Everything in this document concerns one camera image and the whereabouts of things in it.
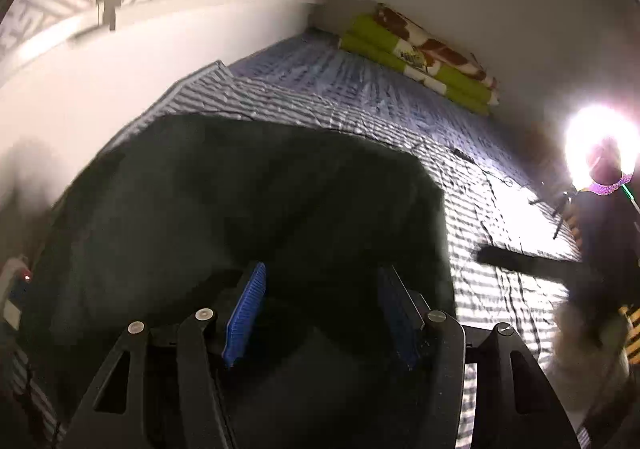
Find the gloved hand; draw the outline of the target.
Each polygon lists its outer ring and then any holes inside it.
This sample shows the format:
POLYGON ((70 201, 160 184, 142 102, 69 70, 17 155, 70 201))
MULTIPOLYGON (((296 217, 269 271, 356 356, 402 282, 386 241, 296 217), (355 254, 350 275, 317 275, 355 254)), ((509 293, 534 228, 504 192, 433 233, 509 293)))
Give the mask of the gloved hand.
POLYGON ((630 323, 621 313, 593 325, 573 304, 554 313, 558 331, 546 376, 570 423, 582 424, 623 391, 630 378, 625 353, 630 323))

